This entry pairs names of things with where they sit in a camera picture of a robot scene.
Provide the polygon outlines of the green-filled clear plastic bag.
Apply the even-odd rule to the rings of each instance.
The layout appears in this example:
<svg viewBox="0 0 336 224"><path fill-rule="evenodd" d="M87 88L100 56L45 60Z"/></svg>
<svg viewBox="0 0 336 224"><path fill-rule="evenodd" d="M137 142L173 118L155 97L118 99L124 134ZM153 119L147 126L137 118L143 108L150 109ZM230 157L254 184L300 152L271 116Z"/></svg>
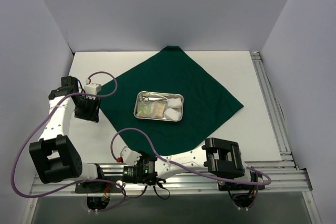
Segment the green-filled clear plastic bag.
<svg viewBox="0 0 336 224"><path fill-rule="evenodd" d="M138 117L150 117L153 113L153 106L152 103L148 102L140 102L137 106L137 113L136 116Z"/></svg>

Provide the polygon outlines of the steel surgical scissors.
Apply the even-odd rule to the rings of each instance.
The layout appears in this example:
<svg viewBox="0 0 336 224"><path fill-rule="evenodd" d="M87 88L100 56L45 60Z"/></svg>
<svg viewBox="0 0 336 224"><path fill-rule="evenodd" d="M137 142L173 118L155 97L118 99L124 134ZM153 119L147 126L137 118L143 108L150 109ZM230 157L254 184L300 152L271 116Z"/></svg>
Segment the steel surgical scissors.
<svg viewBox="0 0 336 224"><path fill-rule="evenodd" d="M168 98L163 95L144 95L139 98L143 102L166 101Z"/></svg>

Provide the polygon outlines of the stainless steel instrument tray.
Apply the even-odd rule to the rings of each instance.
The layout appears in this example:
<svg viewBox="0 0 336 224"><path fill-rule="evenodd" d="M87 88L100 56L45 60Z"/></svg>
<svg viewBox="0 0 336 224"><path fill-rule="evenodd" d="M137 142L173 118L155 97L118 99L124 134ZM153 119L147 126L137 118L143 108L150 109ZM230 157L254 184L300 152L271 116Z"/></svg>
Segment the stainless steel instrument tray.
<svg viewBox="0 0 336 224"><path fill-rule="evenodd" d="M139 101L139 98L141 96L144 96L144 95L163 95L165 97L167 97L168 99L170 98L181 98L182 99L182 107L179 108L179 109L175 109L177 111L180 111L181 112L181 118L179 121L182 120L183 118L183 110L184 110L184 97L181 95L181 94L175 94L175 93L159 93L159 92L150 92L150 91L141 91L137 94L136 96L136 101L135 101L135 106L134 106L134 111L133 111L133 115L137 118L137 119L144 119L144 120L155 120L155 121L165 121L165 122L179 122L179 121L171 121L169 119L167 119L164 115L163 115L163 118L153 118L152 115L150 117L138 117L136 116L136 109L137 109L137 106L140 102L143 102L143 101ZM167 109L169 109L169 107L167 106L167 100L166 101L155 101L155 102L148 102L148 103L152 103L152 106L154 106L154 104L156 103L165 103L166 104L166 107L165 107L165 111Z"/></svg>

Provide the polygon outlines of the white gauze pad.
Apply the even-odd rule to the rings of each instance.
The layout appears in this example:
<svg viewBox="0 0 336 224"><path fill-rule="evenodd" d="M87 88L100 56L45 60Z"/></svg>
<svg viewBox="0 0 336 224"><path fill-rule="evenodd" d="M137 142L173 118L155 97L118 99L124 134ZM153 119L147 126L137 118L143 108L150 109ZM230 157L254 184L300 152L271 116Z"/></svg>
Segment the white gauze pad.
<svg viewBox="0 0 336 224"><path fill-rule="evenodd" d="M173 108L169 108L164 112L164 116L171 121L179 121L181 118L181 112Z"/></svg>
<svg viewBox="0 0 336 224"><path fill-rule="evenodd" d="M167 100L167 106L173 109L179 109L182 107L182 99L181 98L170 98Z"/></svg>

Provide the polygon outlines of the tan-filled clear plastic bag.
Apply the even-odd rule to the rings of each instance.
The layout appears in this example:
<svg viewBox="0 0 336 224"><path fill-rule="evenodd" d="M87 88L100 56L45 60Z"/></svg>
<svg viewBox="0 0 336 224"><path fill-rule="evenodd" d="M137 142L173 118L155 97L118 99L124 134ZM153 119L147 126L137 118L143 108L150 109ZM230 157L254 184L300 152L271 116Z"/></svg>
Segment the tan-filled clear plastic bag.
<svg viewBox="0 0 336 224"><path fill-rule="evenodd" d="M153 118L163 118L166 104L165 103L156 103L153 106L152 117Z"/></svg>

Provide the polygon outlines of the green surgical drape cloth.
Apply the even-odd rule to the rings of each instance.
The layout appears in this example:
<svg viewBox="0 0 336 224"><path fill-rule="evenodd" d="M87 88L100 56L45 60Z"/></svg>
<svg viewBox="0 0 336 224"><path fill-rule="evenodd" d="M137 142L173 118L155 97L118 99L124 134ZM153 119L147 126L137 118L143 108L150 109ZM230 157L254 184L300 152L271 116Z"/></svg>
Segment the green surgical drape cloth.
<svg viewBox="0 0 336 224"><path fill-rule="evenodd" d="M161 155L194 149L228 121L243 105L192 60L180 47L167 46L158 54L102 86L100 109L113 127L137 128L151 139ZM179 122L137 119L136 97L141 91L177 93L184 98Z"/></svg>

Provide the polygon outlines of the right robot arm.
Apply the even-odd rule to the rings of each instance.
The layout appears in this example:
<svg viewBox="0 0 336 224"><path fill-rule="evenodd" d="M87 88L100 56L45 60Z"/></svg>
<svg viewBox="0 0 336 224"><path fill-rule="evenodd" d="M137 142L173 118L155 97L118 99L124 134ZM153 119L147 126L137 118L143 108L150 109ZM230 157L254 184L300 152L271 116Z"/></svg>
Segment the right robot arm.
<svg viewBox="0 0 336 224"><path fill-rule="evenodd" d="M136 154L126 161L122 172L124 183L154 186L175 175L190 172L216 181L235 184L239 189L264 186L262 176L243 162L238 143L207 138L203 145L174 155Z"/></svg>

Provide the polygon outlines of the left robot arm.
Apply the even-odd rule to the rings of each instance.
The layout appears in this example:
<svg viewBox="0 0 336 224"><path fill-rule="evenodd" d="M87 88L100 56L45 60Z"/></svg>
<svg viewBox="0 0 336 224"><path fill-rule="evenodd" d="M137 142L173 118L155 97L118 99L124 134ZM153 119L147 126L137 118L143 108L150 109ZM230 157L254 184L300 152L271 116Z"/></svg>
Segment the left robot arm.
<svg viewBox="0 0 336 224"><path fill-rule="evenodd" d="M61 86L52 90L49 111L55 110L37 142L29 145L29 153L42 183L58 183L66 180L87 180L94 192L105 188L106 179L98 164L87 164L68 136L71 117L99 122L101 100L84 95L66 97L79 91L79 80L72 76L62 77Z"/></svg>

